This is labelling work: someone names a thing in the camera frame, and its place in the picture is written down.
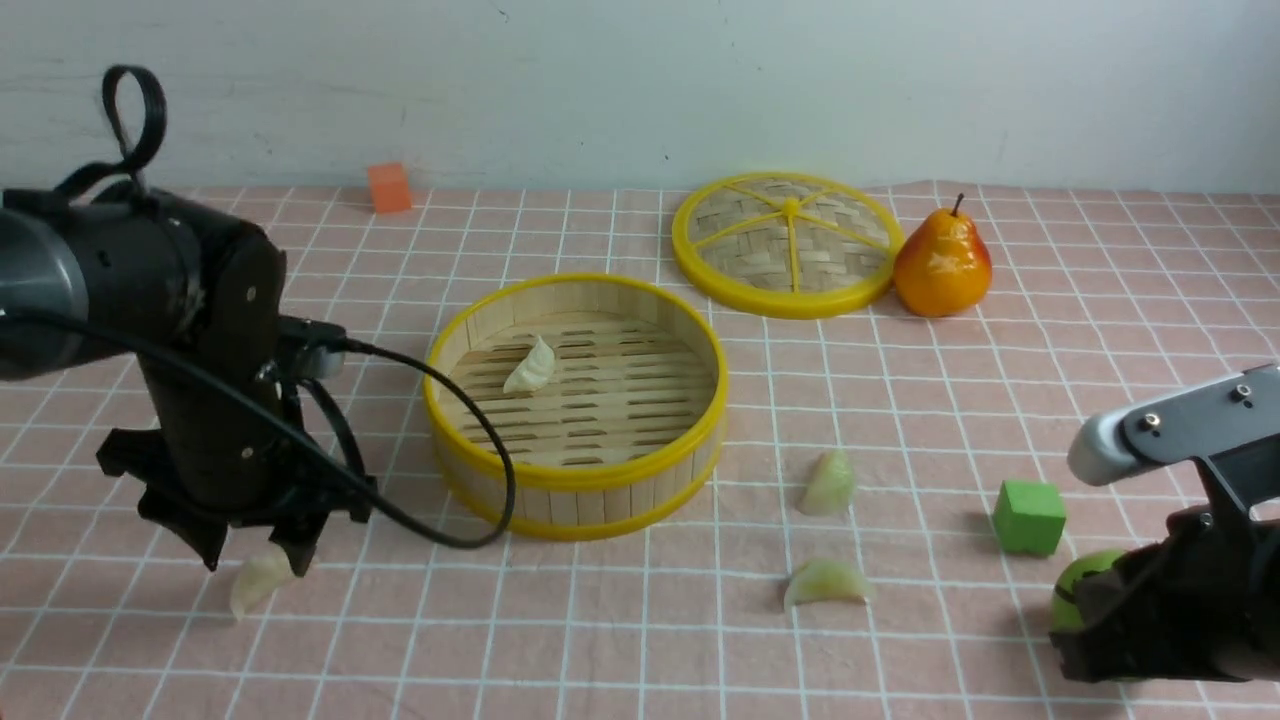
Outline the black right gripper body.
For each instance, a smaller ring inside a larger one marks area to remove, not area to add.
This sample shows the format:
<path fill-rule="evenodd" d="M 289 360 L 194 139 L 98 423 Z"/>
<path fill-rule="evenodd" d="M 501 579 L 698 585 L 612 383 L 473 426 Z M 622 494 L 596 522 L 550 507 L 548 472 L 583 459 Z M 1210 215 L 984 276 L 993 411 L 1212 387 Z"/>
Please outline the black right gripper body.
<path fill-rule="evenodd" d="M 1277 679 L 1277 521 L 1242 541 L 1210 511 L 1171 516 L 1167 538 L 1083 555 L 1053 585 L 1050 642 L 1070 682 Z"/>

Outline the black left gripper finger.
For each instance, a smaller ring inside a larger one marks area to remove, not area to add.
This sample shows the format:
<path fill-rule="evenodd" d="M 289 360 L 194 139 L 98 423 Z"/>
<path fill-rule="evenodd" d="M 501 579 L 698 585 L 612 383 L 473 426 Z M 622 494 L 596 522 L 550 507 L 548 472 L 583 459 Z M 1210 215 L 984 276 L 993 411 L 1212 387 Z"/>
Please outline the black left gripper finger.
<path fill-rule="evenodd" d="M 229 525 L 218 519 L 179 518 L 172 521 L 172 533 L 189 546 L 209 571 L 219 568 Z"/>
<path fill-rule="evenodd" d="M 270 542 L 285 555 L 293 577 L 307 574 L 326 520 L 282 520 L 275 524 Z"/>

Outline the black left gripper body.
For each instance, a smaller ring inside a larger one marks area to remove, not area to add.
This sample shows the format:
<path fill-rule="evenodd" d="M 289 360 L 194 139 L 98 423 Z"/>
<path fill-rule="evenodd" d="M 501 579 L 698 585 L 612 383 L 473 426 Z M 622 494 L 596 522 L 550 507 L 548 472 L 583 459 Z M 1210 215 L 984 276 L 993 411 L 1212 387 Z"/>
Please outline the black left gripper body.
<path fill-rule="evenodd" d="M 264 234 L 228 241 L 205 265 L 204 309 L 175 340 L 175 354 L 255 402 L 253 411 L 223 392 L 142 357 L 155 430 L 111 430 L 97 451 L 110 477 L 146 484 L 140 512 L 172 529 L 179 518 L 229 527 L 275 527 L 347 512 L 366 521 L 367 500 L 308 454 L 298 388 L 310 391 L 338 434 L 346 470 L 365 487 L 372 478 L 355 437 L 323 380 L 278 375 L 275 348 L 285 254 Z"/>

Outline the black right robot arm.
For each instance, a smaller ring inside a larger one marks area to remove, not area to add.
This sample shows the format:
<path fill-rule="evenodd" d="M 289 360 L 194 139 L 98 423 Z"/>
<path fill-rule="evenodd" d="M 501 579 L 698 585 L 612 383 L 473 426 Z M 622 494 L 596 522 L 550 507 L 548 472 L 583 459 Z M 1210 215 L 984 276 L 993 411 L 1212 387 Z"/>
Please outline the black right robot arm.
<path fill-rule="evenodd" d="M 1060 574 L 1050 642 L 1073 682 L 1277 679 L 1277 523 L 1253 539 L 1206 509 L 1171 516 L 1169 537 L 1088 553 Z"/>

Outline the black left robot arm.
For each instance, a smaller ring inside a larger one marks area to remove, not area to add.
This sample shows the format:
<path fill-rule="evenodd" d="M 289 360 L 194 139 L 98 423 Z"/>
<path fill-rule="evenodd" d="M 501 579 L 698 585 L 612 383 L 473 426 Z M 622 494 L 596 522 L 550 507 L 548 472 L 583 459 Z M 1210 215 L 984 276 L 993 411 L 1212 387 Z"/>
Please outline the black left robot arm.
<path fill-rule="evenodd" d="M 4 200 L 3 379 L 136 354 L 157 428 L 111 430 L 99 468 L 142 482 L 138 515 L 210 570 L 230 529 L 266 527 L 302 577 L 330 515 L 372 512 L 376 482 L 323 387 L 347 333 L 285 315 L 285 272 L 260 225 L 125 181 L 84 205 Z"/>

